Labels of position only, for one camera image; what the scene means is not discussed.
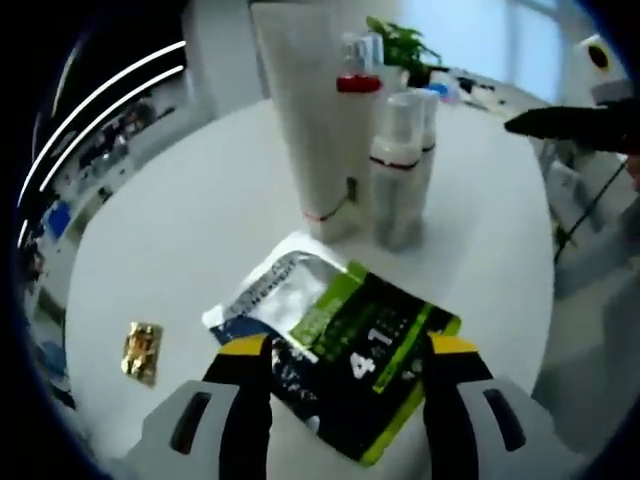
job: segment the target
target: clutter on desk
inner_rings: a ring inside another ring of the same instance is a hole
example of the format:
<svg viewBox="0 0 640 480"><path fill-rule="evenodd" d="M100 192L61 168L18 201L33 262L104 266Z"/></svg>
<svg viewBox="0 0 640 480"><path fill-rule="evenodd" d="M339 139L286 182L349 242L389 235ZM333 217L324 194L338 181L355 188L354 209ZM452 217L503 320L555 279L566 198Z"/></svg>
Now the clutter on desk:
<svg viewBox="0 0 640 480"><path fill-rule="evenodd" d="M121 363L128 377L148 387L155 385L161 337L160 325L131 322Z"/></svg>
<svg viewBox="0 0 640 480"><path fill-rule="evenodd" d="M203 314L221 344L272 336L273 393L321 439L369 466L423 399L427 332L460 318L296 233L234 298Z"/></svg>

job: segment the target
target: white tube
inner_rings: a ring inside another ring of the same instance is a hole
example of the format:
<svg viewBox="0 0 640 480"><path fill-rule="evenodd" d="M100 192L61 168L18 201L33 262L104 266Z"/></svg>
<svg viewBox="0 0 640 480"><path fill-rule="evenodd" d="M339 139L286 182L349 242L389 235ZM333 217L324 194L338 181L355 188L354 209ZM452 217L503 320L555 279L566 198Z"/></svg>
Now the white tube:
<svg viewBox="0 0 640 480"><path fill-rule="evenodd" d="M288 4L251 10L303 214L314 237L338 240L353 225L338 150L339 56L329 12Z"/></svg>

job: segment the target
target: ceiling light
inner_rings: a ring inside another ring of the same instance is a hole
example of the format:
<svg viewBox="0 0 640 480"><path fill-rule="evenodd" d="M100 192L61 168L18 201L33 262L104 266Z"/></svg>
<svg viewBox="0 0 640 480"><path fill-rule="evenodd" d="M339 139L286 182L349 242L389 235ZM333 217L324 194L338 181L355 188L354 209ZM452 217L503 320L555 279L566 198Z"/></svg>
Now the ceiling light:
<svg viewBox="0 0 640 480"><path fill-rule="evenodd" d="M93 100L95 100L98 97L98 95L100 95L102 92L104 92L111 85L116 83L118 80L121 80L125 76L129 75L134 70L137 70L138 68L142 67L143 65L146 65L147 63L151 62L152 60L155 60L158 57L161 57L162 55L165 55L165 54L167 54L169 52L172 52L174 50L182 48L186 44L187 44L187 42L182 40L180 42L174 43L173 45L169 45L168 47L162 48L162 49L158 50L157 52L154 52L151 55L148 55L148 56L144 57L141 60L138 60L137 62L129 65L127 68L122 70L120 73L114 75L109 80L104 82L91 95L89 95L87 98L85 98L82 101L82 103L80 103L80 105L78 105L73 110L73 112L71 112L71 114L60 124L60 126L56 129L56 131L53 132L53 135L51 135L51 138L49 138L49 140L47 140L47 143L45 143L44 147L42 147L42 150L40 150L40 153L38 154L38 156L36 157L35 161L31 165L31 168L29 169L29 173L27 174L27 177L24 180L24 184L22 185L22 189L20 190L20 195L18 196L18 205L20 205L20 202L22 201L22 196L24 195L24 192L27 189L27 185L31 181L31 178L33 177L33 174L35 173L36 169L38 168L38 165L40 164L40 162L42 161L44 156L47 154L47 152L49 151L51 146L58 139L58 137L62 134L62 132L73 121L73 119L76 118L80 114L80 112L82 110L84 110L84 108L87 105L89 105L89 103L91 103Z"/></svg>
<svg viewBox="0 0 640 480"><path fill-rule="evenodd" d="M87 126L87 128L85 128L82 132L78 134L78 136L73 140L73 142L69 144L69 146L62 153L62 155L60 155L56 163L53 165L53 168L49 171L49 173L47 173L47 176L45 177L42 184L40 185L40 191L41 192L44 191L49 181L51 181L51 178L53 177L53 175L56 173L58 168L60 168L60 166L62 165L62 162L64 162L64 160L71 154L73 149L76 148L78 144L84 139L84 137L86 137L91 132L91 130L97 127L100 124L100 122L102 122L105 118L111 115L111 113L113 113L118 107L122 106L123 104L131 100L136 95L139 95L140 93L144 92L146 89L151 87L152 85L155 85L156 83L161 82L165 78L170 77L171 75L175 75L176 73L181 72L182 70L184 70L184 66L180 65L178 67L172 68L171 70L167 70L164 73L161 73L157 77L154 77L148 82L143 83L135 90L132 90L131 92L127 93L124 97L122 97L120 100L118 100L116 103L111 105L100 115L98 115L95 118L95 120Z"/></svg>
<svg viewBox="0 0 640 480"><path fill-rule="evenodd" d="M27 231L27 221L22 222L22 227L20 228L20 235L18 235L18 248L22 245L22 239L24 238L24 234Z"/></svg>

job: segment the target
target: fluorescent light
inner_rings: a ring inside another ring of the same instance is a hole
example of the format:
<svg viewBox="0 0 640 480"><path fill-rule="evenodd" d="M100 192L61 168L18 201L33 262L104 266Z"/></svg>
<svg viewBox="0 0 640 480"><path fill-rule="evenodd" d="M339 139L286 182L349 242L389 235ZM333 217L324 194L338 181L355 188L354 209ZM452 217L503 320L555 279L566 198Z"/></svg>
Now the fluorescent light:
<svg viewBox="0 0 640 480"><path fill-rule="evenodd" d="M22 245L22 239L24 238L24 234L27 231L27 221L22 222L22 227L20 228L20 235L18 235L18 248Z"/></svg>
<svg viewBox="0 0 640 480"><path fill-rule="evenodd" d="M80 114L80 112L82 110L84 110L84 108L87 105L89 105L93 100L95 100L98 97L98 95L100 95L102 92L104 92L111 85L116 83L118 80L121 80L125 76L129 75L134 70L137 70L138 68L142 67L143 65L146 65L147 63L149 63L152 60L155 60L158 57L161 57L162 55L165 55L165 54L167 54L169 52L172 52L174 50L182 48L186 44L187 44L187 42L182 40L180 42L174 43L173 45L169 45L168 47L162 48L162 49L158 50L157 52L154 52L151 55L148 55L148 56L144 57L141 60L138 60L137 62L129 65L127 68L122 70L120 73L114 75L109 80L104 82L91 95L89 95L87 98L85 98L82 101L82 103L80 103L80 105L78 105L73 110L73 112L71 112L71 114L60 124L60 126L56 129L56 131L53 132L53 135L51 135L51 138L49 138L47 143L45 143L44 147L42 147L42 150L40 150L40 153L38 154L38 156L36 157L35 161L33 162L33 165L31 165L31 168L29 169L29 173L27 174L27 178L25 178L25 180L24 180L24 184L22 185L22 189L20 190L20 196L18 197L18 205L20 205L20 202L22 201L22 196L24 195L24 192L27 189L27 185L31 181L31 178L33 177L33 174L35 173L36 168L38 168L38 165L40 164L40 162L42 161L44 156L47 154L47 152L49 151L49 149L51 148L53 143L58 139L58 137L62 134L62 132L69 126L69 124L73 121L73 119L76 118Z"/></svg>
<svg viewBox="0 0 640 480"><path fill-rule="evenodd" d="M93 122L91 122L89 126L87 126L87 128L85 128L82 132L78 134L78 136L73 140L73 142L69 144L67 149L64 152L62 152L62 155L60 155L60 157L54 164L53 168L49 171L49 173L43 180L42 185L40 185L40 191L41 192L44 191L49 181L51 181L51 178L53 177L53 175L55 175L58 168L60 168L60 166L62 165L62 162L64 162L65 159L71 154L73 149L78 146L78 144L84 139L84 137L86 137L91 132L91 130L97 127L98 124L100 124L100 122L102 122L105 118L107 118L114 110L122 106L124 103L128 102L130 99L132 99L136 95L144 92L147 88L151 87L152 85L155 85L156 83L161 82L165 78L170 77L171 75L175 75L176 73L181 72L182 70L184 70L184 66L180 65L178 67L172 68L171 70L167 70L164 73L161 73L157 77L153 77L148 82L143 83L138 88L127 93L124 97L122 97L120 100L118 100L116 103L111 105L100 115L98 115L96 119Z"/></svg>
<svg viewBox="0 0 640 480"><path fill-rule="evenodd" d="M58 82L58 88L56 88L56 95L53 98L53 107L51 108L51 116L53 117L56 114L56 110L58 109L58 101L60 100L60 94L62 93L62 89L64 88L64 84L67 81L67 75L69 74L69 70L71 69L71 64L76 59L76 55L80 51L80 43L76 44L71 50L69 54L69 58L64 62L64 68L62 69L62 74L60 75L60 81Z"/></svg>

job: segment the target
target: bottle with red cap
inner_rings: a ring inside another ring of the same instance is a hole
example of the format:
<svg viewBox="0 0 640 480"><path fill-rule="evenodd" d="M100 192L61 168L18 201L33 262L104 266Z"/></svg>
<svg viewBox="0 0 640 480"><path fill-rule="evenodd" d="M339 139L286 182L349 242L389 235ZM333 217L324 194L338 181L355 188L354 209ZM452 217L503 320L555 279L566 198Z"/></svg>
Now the bottle with red cap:
<svg viewBox="0 0 640 480"><path fill-rule="evenodd" d="M349 200L356 206L360 226L371 216L369 150L376 130L382 81L375 73L376 34L345 33L341 42L341 71L336 78L340 123L338 150L347 169Z"/></svg>

